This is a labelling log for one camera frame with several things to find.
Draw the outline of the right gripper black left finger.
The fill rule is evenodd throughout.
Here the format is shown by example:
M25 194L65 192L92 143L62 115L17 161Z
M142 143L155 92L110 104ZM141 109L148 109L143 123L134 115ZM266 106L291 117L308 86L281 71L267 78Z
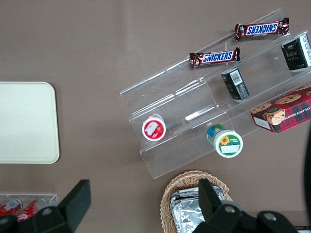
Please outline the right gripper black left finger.
M80 180L57 206L47 206L18 222L14 215L0 218L2 233L73 233L91 206L90 180Z

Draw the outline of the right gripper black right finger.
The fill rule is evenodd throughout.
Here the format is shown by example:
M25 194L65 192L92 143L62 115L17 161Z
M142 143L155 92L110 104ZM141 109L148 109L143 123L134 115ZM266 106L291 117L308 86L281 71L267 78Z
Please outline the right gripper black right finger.
M200 179L199 206L205 221L195 233L296 233L296 227L282 214L261 211L257 217L240 210L234 202L223 203L207 179Z

